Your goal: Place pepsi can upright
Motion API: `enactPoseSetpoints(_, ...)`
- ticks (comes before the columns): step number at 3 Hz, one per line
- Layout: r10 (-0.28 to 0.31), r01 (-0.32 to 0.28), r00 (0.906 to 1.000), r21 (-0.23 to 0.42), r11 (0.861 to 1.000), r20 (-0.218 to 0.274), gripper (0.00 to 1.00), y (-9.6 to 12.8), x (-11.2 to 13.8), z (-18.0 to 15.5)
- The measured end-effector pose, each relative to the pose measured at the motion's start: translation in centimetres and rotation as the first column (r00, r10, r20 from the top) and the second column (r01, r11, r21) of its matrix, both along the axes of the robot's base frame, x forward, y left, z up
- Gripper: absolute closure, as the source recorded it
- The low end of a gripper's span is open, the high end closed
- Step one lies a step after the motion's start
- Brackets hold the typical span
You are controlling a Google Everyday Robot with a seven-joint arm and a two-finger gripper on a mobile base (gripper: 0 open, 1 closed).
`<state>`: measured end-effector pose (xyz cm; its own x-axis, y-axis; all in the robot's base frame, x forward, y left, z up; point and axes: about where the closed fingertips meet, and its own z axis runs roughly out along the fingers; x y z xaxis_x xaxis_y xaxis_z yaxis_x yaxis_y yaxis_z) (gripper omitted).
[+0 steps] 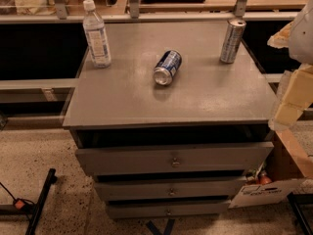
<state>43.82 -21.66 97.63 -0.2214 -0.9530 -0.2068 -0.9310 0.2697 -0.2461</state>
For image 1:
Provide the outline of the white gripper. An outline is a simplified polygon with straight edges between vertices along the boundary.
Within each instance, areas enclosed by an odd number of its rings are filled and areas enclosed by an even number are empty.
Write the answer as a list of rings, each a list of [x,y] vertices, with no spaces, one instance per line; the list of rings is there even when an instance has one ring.
[[[313,64],[313,0],[309,0],[293,22],[272,35],[267,45],[282,49],[289,47],[292,59]],[[277,100],[268,121],[274,131],[293,126],[313,103],[313,66],[300,66],[294,72],[286,70],[277,90]]]

